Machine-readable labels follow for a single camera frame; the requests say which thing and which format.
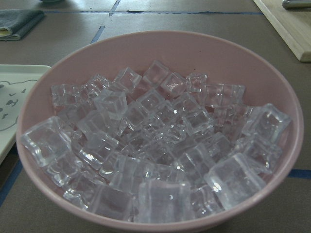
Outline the clear ice cubes pile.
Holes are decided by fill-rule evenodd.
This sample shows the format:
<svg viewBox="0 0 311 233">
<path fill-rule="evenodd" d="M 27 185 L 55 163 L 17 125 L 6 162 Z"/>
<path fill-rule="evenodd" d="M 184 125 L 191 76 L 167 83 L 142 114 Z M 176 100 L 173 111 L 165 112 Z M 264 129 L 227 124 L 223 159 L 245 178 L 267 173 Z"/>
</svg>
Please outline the clear ice cubes pile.
<svg viewBox="0 0 311 233">
<path fill-rule="evenodd" d="M 242 85 L 154 61 L 113 81 L 53 85 L 55 116 L 20 138 L 63 198 L 91 213 L 170 223 L 233 208 L 266 186 L 291 118 Z"/>
</svg>

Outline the pink bowl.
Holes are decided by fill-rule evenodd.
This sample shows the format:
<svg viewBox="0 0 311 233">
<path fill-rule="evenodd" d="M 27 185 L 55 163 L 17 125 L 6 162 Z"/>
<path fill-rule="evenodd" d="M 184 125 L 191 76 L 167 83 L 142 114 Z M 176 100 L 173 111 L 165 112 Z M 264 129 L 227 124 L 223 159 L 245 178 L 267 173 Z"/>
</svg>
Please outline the pink bowl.
<svg viewBox="0 0 311 233">
<path fill-rule="evenodd" d="M 22 145 L 21 135 L 54 114 L 50 86 L 85 83 L 93 73 L 113 79 L 118 70 L 131 67 L 143 73 L 154 60 L 182 75 L 206 71 L 213 82 L 242 84 L 249 105 L 274 104 L 292 118 L 281 136 L 283 154 L 267 186 L 253 197 L 210 217 L 170 224 L 140 224 L 118 221 L 79 209 L 62 197 L 55 185 Z M 146 31 L 124 34 L 87 45 L 56 63 L 33 86 L 21 108 L 17 123 L 17 150 L 25 172 L 52 202 L 69 212 L 121 233 L 196 233 L 220 225 L 246 212 L 267 198 L 287 177 L 297 161 L 304 138 L 304 119 L 295 91 L 270 63 L 233 42 L 207 34 L 180 31 Z"/>
</svg>

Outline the cream bear tray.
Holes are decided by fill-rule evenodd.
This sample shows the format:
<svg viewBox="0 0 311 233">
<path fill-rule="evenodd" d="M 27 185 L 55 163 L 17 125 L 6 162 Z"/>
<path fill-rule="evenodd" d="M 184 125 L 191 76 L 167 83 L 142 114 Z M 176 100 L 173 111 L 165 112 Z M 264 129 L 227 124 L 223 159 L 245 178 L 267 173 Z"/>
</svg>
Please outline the cream bear tray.
<svg viewBox="0 0 311 233">
<path fill-rule="evenodd" d="M 0 66 L 0 161 L 16 142 L 17 118 L 34 84 L 50 69 L 45 65 Z"/>
</svg>

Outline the wooden cutting board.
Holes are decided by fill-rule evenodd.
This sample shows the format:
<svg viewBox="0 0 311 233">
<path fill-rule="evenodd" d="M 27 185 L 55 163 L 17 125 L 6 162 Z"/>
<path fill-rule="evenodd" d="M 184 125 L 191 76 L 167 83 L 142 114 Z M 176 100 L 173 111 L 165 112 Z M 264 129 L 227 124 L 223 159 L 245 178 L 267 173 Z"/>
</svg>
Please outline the wooden cutting board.
<svg viewBox="0 0 311 233">
<path fill-rule="evenodd" d="M 254 3 L 300 62 L 311 61 L 311 9 L 285 9 L 281 0 Z"/>
</svg>

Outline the grey folded cloth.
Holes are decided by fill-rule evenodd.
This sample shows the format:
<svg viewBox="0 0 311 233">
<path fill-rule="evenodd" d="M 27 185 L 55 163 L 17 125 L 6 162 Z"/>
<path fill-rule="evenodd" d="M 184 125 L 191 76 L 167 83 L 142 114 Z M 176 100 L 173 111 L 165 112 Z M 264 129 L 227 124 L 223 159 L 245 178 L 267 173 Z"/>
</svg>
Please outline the grey folded cloth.
<svg viewBox="0 0 311 233">
<path fill-rule="evenodd" d="M 0 11 L 0 40 L 21 40 L 45 16 L 41 10 L 6 9 Z"/>
</svg>

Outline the metal cylinder muddler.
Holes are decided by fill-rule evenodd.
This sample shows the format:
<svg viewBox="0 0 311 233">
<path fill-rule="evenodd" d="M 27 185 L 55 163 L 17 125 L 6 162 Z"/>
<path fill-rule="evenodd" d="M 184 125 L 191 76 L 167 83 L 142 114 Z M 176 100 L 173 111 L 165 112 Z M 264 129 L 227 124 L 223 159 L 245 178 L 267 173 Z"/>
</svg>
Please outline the metal cylinder muddler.
<svg viewBox="0 0 311 233">
<path fill-rule="evenodd" d="M 283 0 L 282 7 L 286 10 L 310 9 L 311 0 Z"/>
</svg>

